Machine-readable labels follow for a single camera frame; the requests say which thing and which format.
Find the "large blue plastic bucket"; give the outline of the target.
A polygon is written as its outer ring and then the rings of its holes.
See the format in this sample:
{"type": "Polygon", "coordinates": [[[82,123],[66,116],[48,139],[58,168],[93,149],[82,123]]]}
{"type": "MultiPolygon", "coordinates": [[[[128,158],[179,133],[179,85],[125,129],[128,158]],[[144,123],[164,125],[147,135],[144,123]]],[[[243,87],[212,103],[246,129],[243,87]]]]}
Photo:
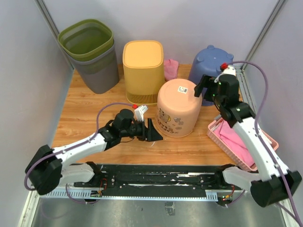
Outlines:
{"type": "Polygon", "coordinates": [[[203,75],[217,77],[222,73],[220,66],[223,63],[232,62],[233,58],[234,56],[231,53],[209,45],[207,48],[201,50],[194,58],[188,80],[197,85],[203,75]]]}

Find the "peach cartoon plastic bucket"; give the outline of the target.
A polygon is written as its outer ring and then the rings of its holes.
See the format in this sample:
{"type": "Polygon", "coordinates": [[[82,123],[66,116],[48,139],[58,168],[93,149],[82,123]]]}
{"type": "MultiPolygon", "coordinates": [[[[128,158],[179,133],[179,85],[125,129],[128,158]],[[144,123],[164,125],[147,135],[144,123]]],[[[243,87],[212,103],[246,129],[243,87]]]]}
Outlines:
{"type": "Polygon", "coordinates": [[[202,106],[202,95],[195,96],[195,83],[187,79],[172,79],[159,90],[156,126],[167,136],[189,135],[196,125],[202,106]]]}

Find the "yellow slatted waste bin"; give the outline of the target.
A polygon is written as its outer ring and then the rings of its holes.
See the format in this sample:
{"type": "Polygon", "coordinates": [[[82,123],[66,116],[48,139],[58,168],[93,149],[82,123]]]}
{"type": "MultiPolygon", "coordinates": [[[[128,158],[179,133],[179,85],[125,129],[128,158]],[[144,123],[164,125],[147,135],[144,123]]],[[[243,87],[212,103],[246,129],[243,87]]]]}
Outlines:
{"type": "Polygon", "coordinates": [[[154,105],[165,83],[164,51],[155,40],[134,40],[123,50],[126,98],[136,105],[154,105]]]}

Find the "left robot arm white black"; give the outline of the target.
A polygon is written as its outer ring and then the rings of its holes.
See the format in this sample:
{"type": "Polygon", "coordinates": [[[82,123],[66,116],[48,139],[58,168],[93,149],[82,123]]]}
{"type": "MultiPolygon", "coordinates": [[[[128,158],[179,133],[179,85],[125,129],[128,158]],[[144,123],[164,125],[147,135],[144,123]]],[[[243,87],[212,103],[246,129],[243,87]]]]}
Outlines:
{"type": "Polygon", "coordinates": [[[46,195],[63,184],[100,186],[104,181],[100,168],[93,162],[77,165],[76,161],[109,150],[125,137],[146,142],[163,139],[150,118],[136,120],[131,110],[122,109],[113,120],[82,140],[56,148],[41,146],[25,169],[25,188],[46,195]]]}

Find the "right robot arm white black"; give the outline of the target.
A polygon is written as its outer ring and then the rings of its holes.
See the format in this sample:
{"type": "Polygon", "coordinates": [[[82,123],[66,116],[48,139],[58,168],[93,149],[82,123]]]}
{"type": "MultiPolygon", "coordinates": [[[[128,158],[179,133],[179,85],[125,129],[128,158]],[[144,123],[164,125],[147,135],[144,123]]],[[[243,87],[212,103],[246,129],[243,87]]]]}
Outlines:
{"type": "Polygon", "coordinates": [[[206,100],[214,102],[221,117],[245,144],[258,168],[257,173],[251,173],[231,164],[224,165],[215,173],[215,185],[219,189],[226,189],[231,184],[240,187],[250,192],[261,207],[290,200],[302,177],[298,171],[292,172],[262,138],[255,113],[247,103],[240,101],[236,77],[231,74],[221,74],[216,78],[203,75],[194,88],[195,96],[201,95],[204,88],[206,100]]]}

